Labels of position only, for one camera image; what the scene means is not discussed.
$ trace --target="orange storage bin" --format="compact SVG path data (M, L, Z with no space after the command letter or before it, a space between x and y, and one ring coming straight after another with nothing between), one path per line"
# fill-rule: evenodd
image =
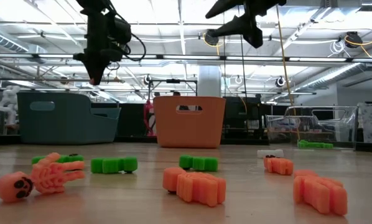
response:
M153 100L161 147L217 148L221 141L224 98L159 96ZM178 110L179 107L189 110Z

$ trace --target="orange skull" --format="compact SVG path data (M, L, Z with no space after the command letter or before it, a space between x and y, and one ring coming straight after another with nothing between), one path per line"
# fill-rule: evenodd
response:
M16 202L28 197L34 185L23 172L6 174L0 178L0 198L4 202Z

